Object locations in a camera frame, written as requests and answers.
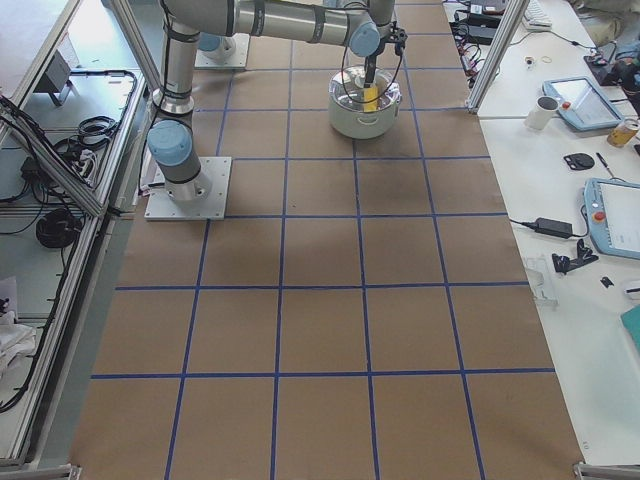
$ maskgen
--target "paper cup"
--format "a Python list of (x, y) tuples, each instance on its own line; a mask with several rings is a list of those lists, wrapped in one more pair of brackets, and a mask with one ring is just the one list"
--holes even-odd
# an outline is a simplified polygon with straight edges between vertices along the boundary
[(556, 110), (558, 110), (558, 100), (553, 97), (539, 97), (525, 118), (524, 124), (534, 130), (542, 130)]

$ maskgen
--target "white mounting plate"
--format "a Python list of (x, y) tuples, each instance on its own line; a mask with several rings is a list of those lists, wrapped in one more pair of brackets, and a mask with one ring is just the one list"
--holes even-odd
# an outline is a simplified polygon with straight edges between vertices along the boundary
[[(203, 173), (211, 180), (211, 192), (192, 202), (176, 202), (164, 189), (154, 188), (149, 195), (147, 220), (212, 220), (224, 219), (227, 191), (231, 175), (231, 157), (200, 157)], [(164, 175), (158, 169), (154, 183), (164, 183)]]
[(246, 33), (236, 33), (233, 39), (236, 41), (236, 51), (223, 62), (216, 62), (204, 55), (200, 50), (196, 54), (196, 70), (228, 70), (247, 68), (249, 56), (250, 36)]

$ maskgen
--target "black bracket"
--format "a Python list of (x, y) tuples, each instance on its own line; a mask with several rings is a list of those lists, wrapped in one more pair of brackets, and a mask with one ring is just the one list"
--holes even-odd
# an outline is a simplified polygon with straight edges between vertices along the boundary
[(598, 260), (598, 256), (593, 254), (593, 250), (584, 244), (584, 240), (581, 238), (577, 244), (578, 256), (574, 259), (570, 259), (564, 255), (558, 255), (553, 253), (551, 260), (553, 261), (553, 268), (556, 272), (566, 275), (572, 270), (589, 265), (590, 263)]

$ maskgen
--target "yellow block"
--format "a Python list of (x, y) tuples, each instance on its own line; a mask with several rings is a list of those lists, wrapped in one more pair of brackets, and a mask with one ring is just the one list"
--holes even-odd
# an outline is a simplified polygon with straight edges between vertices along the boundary
[(363, 105), (365, 112), (375, 112), (378, 109), (378, 86), (372, 85), (364, 89), (364, 101), (367, 102)]

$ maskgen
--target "tablet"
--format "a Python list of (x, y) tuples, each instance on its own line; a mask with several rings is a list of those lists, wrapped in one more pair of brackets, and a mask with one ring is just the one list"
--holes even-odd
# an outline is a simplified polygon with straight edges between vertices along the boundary
[(576, 130), (613, 128), (624, 120), (604, 92), (588, 77), (561, 78), (542, 84), (545, 95), (559, 98), (560, 104), (570, 102), (568, 109), (558, 114)]
[(598, 251), (640, 260), (640, 185), (591, 178), (584, 205)]

